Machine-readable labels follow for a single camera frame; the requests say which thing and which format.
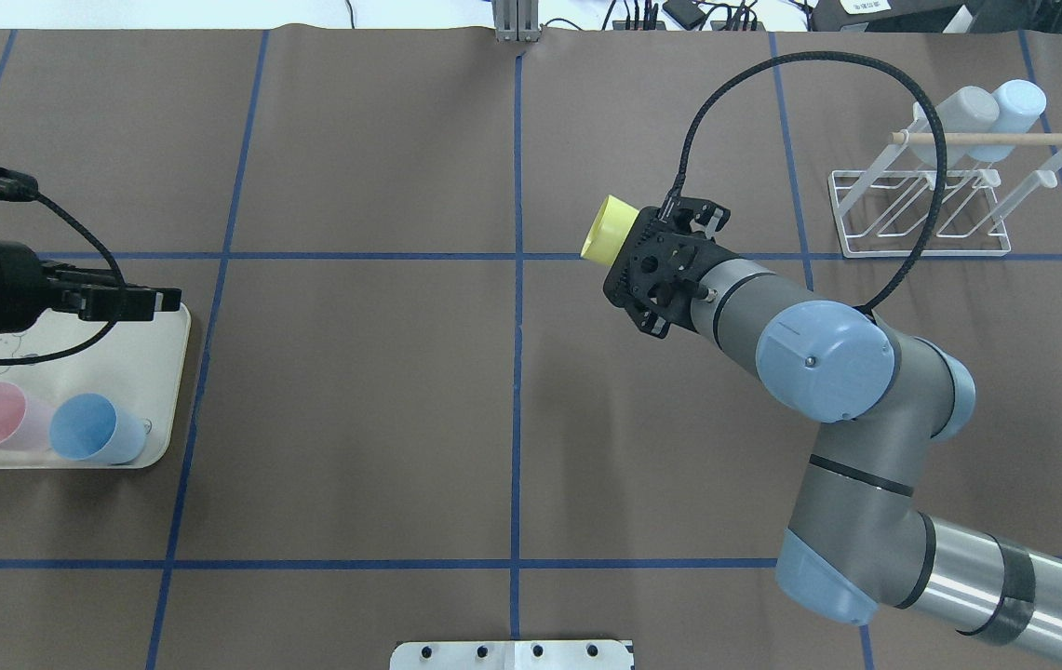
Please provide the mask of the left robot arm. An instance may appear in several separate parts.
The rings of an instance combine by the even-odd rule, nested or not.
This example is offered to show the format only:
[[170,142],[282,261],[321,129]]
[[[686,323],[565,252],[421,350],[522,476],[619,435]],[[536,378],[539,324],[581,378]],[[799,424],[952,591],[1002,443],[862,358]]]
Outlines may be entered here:
[[84,322],[149,322],[181,307],[178,288],[120,288],[113,270],[46,261],[24,245],[0,243],[0,334],[27,331],[46,311]]

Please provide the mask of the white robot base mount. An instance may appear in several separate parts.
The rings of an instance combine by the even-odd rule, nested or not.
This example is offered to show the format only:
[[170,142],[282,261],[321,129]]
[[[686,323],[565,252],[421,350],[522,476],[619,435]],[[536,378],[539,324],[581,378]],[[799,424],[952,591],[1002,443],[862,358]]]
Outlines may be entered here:
[[634,669],[629,641],[615,639],[409,641],[390,669]]

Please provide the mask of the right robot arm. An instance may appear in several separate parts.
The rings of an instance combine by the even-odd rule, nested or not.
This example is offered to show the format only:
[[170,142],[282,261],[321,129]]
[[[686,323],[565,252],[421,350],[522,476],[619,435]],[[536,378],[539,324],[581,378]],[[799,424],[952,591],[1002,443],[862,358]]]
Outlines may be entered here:
[[883,606],[1062,663],[1062,560],[918,512],[929,449],[975,408],[972,374],[931,341],[828,300],[715,242],[727,209],[606,196],[583,259],[645,334],[706,338],[819,425],[774,577],[799,605],[867,626]]

